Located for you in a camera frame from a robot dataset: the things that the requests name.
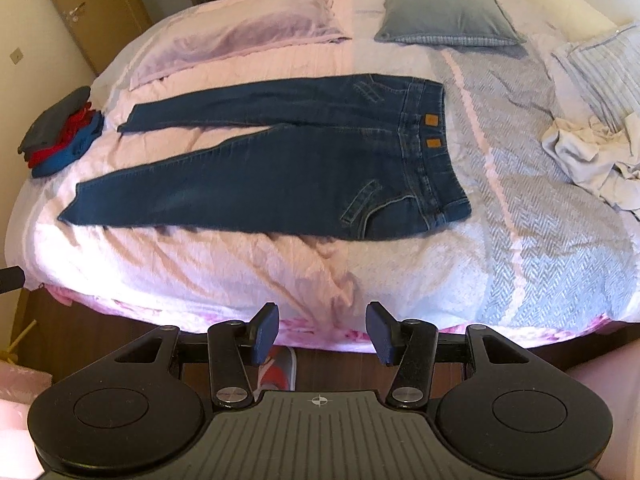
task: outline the bed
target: bed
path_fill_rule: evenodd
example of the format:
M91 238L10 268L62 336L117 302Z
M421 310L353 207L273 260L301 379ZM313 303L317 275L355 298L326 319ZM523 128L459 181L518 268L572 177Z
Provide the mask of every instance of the bed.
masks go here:
M640 224L572 186L540 148L553 117L585 121L591 111L551 56L566 39L524 0L498 0L527 37L516 49L376 43L382 0L331 0L352 40L203 62L129 90L140 53L169 23L194 12L215 19L229 1L158 23L95 80L91 99L105 113L102 136L56 176L27 180L12 212L6 260L25 270L27 288L46 286L63 303L189 332L249 319L273 301L280 307L278 343L337 351L372 352L364 332L370 301L446 332L484 322L526 347L640 320ZM444 83L447 142L471 218L391 242L56 220L77 182L250 132L168 128L121 136L116 128L134 104L258 80L350 73Z

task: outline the crumpled white cloth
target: crumpled white cloth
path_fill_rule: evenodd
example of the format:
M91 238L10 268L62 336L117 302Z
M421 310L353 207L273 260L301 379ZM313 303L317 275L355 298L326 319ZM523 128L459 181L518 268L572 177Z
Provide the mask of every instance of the crumpled white cloth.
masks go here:
M556 119L542 136L542 148L574 184L640 219L640 117L612 132L597 117L587 126Z

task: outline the wooden door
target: wooden door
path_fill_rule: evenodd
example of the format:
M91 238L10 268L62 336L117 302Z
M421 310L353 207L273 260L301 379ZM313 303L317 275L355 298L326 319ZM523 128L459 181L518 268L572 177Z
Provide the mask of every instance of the wooden door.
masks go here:
M52 0L96 74L151 26L142 0Z

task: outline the pink floral bedsheet edge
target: pink floral bedsheet edge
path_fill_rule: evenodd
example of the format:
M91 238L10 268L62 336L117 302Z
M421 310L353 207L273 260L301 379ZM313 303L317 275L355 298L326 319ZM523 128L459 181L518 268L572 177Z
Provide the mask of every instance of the pink floral bedsheet edge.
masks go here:
M132 306L116 300L107 300L97 296L87 296L68 288L55 285L44 286L58 302L71 305L73 301L81 303L96 312L108 316L123 316L156 325L179 325L182 330L203 333L215 323L228 320L209 310L176 312L156 310L142 306ZM568 341L592 332L609 332L613 326L623 323L613 321L604 314L593 319L583 332L569 332L555 328L505 328L492 327L524 348L534 348L551 343ZM440 330L441 332L463 334L470 323L459 324ZM330 332L318 332L308 320L303 318L281 319L276 344L296 348L331 350L336 352L374 353L369 336L357 330L334 328Z

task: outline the striped pillow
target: striped pillow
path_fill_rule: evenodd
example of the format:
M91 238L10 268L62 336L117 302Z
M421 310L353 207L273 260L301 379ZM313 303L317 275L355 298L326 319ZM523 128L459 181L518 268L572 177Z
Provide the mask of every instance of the striped pillow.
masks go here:
M640 114L640 22L568 44L554 56L611 130L620 131L627 116Z

